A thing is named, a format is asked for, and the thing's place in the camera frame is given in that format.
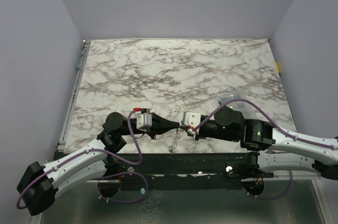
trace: gray wall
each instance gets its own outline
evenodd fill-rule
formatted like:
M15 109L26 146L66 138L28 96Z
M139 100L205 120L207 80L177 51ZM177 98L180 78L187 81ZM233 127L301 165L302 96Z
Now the gray wall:
M294 0L271 48L297 129L338 136L338 0ZM338 223L338 183L323 180Z
M292 0L63 0L84 39L271 38Z
M0 1L0 223L28 223L16 185L52 157L82 38L61 0Z

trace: chain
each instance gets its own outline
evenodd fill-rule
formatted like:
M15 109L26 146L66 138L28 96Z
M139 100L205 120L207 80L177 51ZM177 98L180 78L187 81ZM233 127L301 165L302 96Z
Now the chain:
M174 138L173 144L169 147L169 152L174 154L174 149L177 148L177 141L181 138L181 134L179 133L179 129L176 129L176 135Z

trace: purple cable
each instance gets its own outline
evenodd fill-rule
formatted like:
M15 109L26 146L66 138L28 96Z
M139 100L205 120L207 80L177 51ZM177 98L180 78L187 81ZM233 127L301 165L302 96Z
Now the purple cable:
M118 200L118 199L105 198L105 197L102 196L101 191L100 191L100 187L99 187L98 188L98 193L99 193L100 197L102 199L105 199L105 200L108 200L108 201L117 202L117 203L124 203L124 204L132 204L132 203L136 203L136 202L140 202L141 200L144 200L148 196L148 182L147 182L146 178L142 174L140 174L140 173L137 173L137 172L121 172L121 173L114 174L114 175L103 176L99 180L105 179L105 178L113 178L115 176L127 175L127 174L138 175L138 176L140 176L143 179L144 183L146 184L146 188L145 188L145 193L141 197L139 197L138 199L129 200L129 201L123 201L123 200Z
M140 164L142 163L142 160L143 160L142 152L141 152L141 149L139 148L139 145L138 145L138 143L137 143L136 137L135 137L134 132L133 132L133 129L132 129L132 124L131 124L131 122L130 122L130 119L131 119L131 117L132 117L132 114L134 114L134 113L135 113L134 110L131 111L131 112L129 113L128 119L127 119L127 124L128 124L128 128L129 128L130 135L132 136L132 139L133 139L133 141L134 141L134 143L135 143L135 145L136 145L137 151L138 151L138 156L139 156L139 161L138 161L138 162L131 162L131 161L127 160L127 159L124 159L124 158L118 156L117 154L114 154L114 153L112 153L112 152L110 152L110 151L103 150L103 149L92 148L92 149L89 150L89 152L103 152L103 153L106 153L106 154L109 154L109 155L115 157L116 159L119 159L120 161L123 161L123 162L125 162L125 163L128 163L128 164L130 164L130 165L140 165ZM80 152L80 153L78 153L78 154L76 154L76 155L70 157L69 159L67 159L67 160L65 160L65 161L63 161L63 162L61 162L61 163L59 163L56 167L57 167L57 168L60 168L60 167L64 166L65 164L67 164L68 162L70 162L70 161L74 160L75 158L77 158L77 157L79 157L79 156L81 156L81 155L83 155L83 154L86 154L86 153L87 153L87 151L84 150L83 152ZM42 175L40 175L40 176L38 176L36 179L34 179L29 185L27 185L26 188L20 193L19 198L18 198L17 201L16 201L16 208L18 208L19 210L22 210L22 209L27 208L27 206L24 206L24 207L20 206L20 202L21 202L21 200L22 200L24 194L25 194L25 193L26 193L26 192L27 192L27 191L28 191L28 190L29 190L29 189L30 189L30 188L31 188L38 180L40 180L40 179L43 178L44 176L49 175L49 174L52 173L53 171L54 171L54 168L51 168L50 170L46 171L45 173L43 173ZM146 193L147 193L148 184L147 184L147 181L146 181L146 180L145 180L145 182L146 182L146 192L145 192L145 194L146 194Z
M326 144L322 144L322 143L317 143L317 142L313 142L313 141L309 141L307 139L304 138L297 138L296 136L287 133L286 131L284 131L282 128L279 127L279 125L276 124L275 121L273 121L261 108L259 108L256 104L254 104L252 101L249 101L247 99L243 99L243 98L237 98L237 99L232 99L229 101L226 101L224 104L222 104L221 106L219 106L217 109L215 109L208 117L206 117L203 121L200 122L199 125L197 125L194 129L192 129L193 131L196 132L197 129L199 129L202 125L204 125L213 115L215 115L218 111L220 111L224 106L234 102L234 101L244 101L252 106L254 106L263 116L266 117L267 120L269 120L270 123L272 123L272 125L274 127L276 127L282 134L284 134L285 136L288 136L292 139L297 139L300 142L304 142L307 144L311 144L311 145L315 145L315 146L321 146L324 148L329 148L331 150L334 150L334 146L333 145L326 145Z
M271 198L262 198L260 196L254 196L254 195L250 194L244 187L242 187L242 188L247 193L247 195L252 197L252 198L260 199L260 200L273 200L273 199L280 199L281 197L285 196L291 190L292 185L293 185L293 181L294 181L294 178L292 176L292 172L290 171L290 184L289 184L288 188L284 192L282 192L280 195L277 195L277 196L274 196L274 197L271 197Z

